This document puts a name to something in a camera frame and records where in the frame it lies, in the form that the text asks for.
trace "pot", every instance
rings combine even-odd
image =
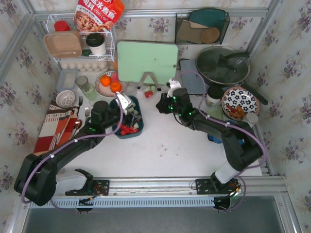
[[[248,52],[237,52],[229,47],[213,46],[203,50],[196,59],[196,68],[208,85],[241,87],[251,92],[261,103],[268,104],[256,90],[243,83],[250,72]]]

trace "robotic hand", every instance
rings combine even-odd
[[[260,158],[262,151],[248,135],[207,120],[199,113],[198,109],[193,108],[187,90],[181,87],[176,88],[177,86],[174,83],[173,91],[169,91],[170,95],[163,93],[156,107],[160,113],[178,115],[181,124],[185,127],[203,131],[222,139],[227,162],[211,175],[210,187],[206,188],[206,190],[213,189],[214,193],[228,193],[231,191],[228,187],[234,183],[234,177]],[[246,122],[239,122],[236,125],[253,134],[252,129]]]
[[[132,100],[121,93],[117,93],[117,96],[120,100],[119,102],[117,99],[117,104],[119,106],[121,105],[122,114],[127,115],[127,110],[133,105]],[[87,135],[104,134],[105,129],[119,122],[120,116],[121,113],[119,108],[111,109],[107,102],[98,101],[94,104],[94,107],[91,110],[91,117],[86,120],[84,127],[82,127],[71,140],[76,140],[77,138]],[[25,197],[39,206],[47,203],[55,193],[55,177],[59,170],[81,153],[97,146],[103,138],[104,137],[91,137],[78,140],[55,154],[53,158],[43,164],[31,179],[26,189]],[[40,161],[50,154],[53,154],[54,151],[49,151],[40,156],[30,154],[24,159],[14,184],[15,191],[22,193],[30,173]]]

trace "green board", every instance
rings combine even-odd
[[[120,81],[139,83],[144,72],[152,72],[159,84],[165,84],[176,74],[176,45],[121,41],[117,48]],[[144,83],[154,82],[147,77]]]

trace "white jar with black lid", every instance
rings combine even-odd
[[[100,33],[91,33],[86,37],[86,44],[94,55],[105,55],[105,37]]]
[[[224,95],[224,90],[219,86],[210,86],[207,89],[207,95],[206,95],[206,105],[208,107],[217,106],[220,104],[220,100]]]

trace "red food package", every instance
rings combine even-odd
[[[81,32],[110,30],[124,11],[121,0],[79,0],[73,21]]]

